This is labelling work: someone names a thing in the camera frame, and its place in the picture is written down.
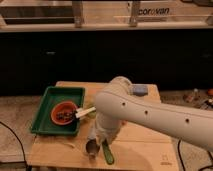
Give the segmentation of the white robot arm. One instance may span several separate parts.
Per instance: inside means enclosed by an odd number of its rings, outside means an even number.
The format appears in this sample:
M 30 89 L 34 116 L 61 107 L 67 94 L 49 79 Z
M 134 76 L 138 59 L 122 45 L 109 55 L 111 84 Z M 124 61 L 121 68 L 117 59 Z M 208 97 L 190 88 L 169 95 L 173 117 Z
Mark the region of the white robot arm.
M 112 79 L 94 98 L 99 123 L 126 120 L 213 152 L 213 111 L 145 101 L 126 77 Z

